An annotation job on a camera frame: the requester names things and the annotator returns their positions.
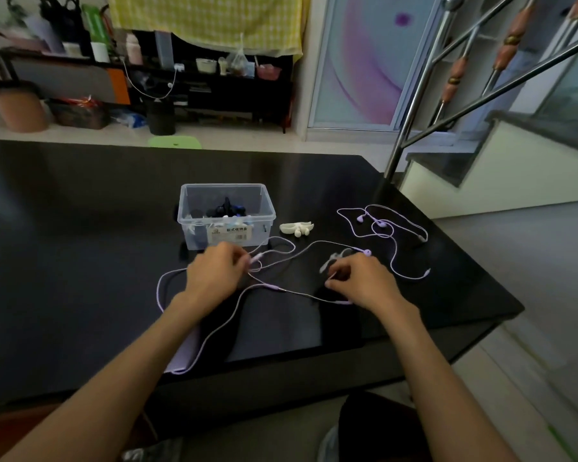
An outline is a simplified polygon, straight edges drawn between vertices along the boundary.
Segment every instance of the hand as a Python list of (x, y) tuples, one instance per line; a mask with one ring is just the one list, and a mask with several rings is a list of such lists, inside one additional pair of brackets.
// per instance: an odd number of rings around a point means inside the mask
[(374, 313), (381, 321), (392, 314), (393, 321), (420, 320), (415, 305), (406, 301), (396, 284), (396, 279), (374, 256), (357, 253), (343, 257), (330, 266), (329, 275), (349, 276), (345, 281), (329, 279), (325, 286), (352, 302)]
[(197, 314), (197, 319), (203, 318), (235, 292), (250, 260), (244, 248), (226, 241), (209, 246), (188, 266), (186, 289), (171, 303), (185, 301)]

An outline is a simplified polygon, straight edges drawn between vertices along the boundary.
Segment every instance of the forearm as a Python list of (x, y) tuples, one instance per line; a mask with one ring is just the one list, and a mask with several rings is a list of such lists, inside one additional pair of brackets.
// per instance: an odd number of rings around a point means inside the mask
[(188, 317), (191, 310), (168, 308), (3, 460), (115, 460), (167, 363), (198, 321)]
[(381, 318), (400, 357), (436, 462), (517, 461), (419, 318)]

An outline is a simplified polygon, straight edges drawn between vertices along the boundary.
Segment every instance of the left hand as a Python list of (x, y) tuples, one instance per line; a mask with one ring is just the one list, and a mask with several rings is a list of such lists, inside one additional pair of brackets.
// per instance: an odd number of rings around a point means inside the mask
[(250, 260), (244, 248), (226, 241), (209, 246), (188, 266), (186, 289), (171, 303), (180, 304), (200, 320), (235, 292)]

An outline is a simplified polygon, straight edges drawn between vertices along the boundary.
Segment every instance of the glossy black tabletop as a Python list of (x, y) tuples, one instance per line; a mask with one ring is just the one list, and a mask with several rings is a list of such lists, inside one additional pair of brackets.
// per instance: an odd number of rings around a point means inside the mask
[[(174, 215), (180, 186), (216, 182), (265, 184), (277, 214), (273, 235), (281, 235), (279, 224), (312, 221), (309, 237), (290, 236), (299, 249), (330, 240), (371, 249), (389, 263), (393, 242), (355, 238), (338, 208), (376, 202), (424, 226), (425, 244), (399, 231), (394, 266), (409, 277), (431, 270), (421, 281), (399, 280), (429, 328), (522, 311), (361, 156), (0, 141), (0, 402), (77, 389), (158, 318), (159, 276), (188, 262)], [(354, 220), (360, 212), (348, 215)], [(367, 225), (355, 229), (367, 233)], [(259, 278), (329, 295), (319, 267), (335, 251), (320, 243)], [(177, 275), (163, 297), (184, 282)], [(230, 299), (216, 314), (234, 305)], [(358, 347), (383, 335), (377, 320), (355, 306), (255, 289), (231, 327), (210, 342), (201, 369), (222, 372), (293, 350), (324, 353), (325, 344)]]

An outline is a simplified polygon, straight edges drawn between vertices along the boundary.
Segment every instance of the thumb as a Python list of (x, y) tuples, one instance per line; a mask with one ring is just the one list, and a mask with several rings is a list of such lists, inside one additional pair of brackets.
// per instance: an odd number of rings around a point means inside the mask
[(248, 267), (250, 266), (250, 261), (251, 261), (250, 255), (244, 254), (239, 258), (238, 262), (235, 263), (233, 268), (235, 269), (236, 272), (238, 272), (241, 275), (242, 273), (247, 271)]
[(325, 281), (325, 286), (330, 290), (334, 290), (334, 292), (338, 292), (339, 294), (347, 297), (347, 292), (349, 291), (349, 286), (347, 283), (348, 281), (328, 279)]

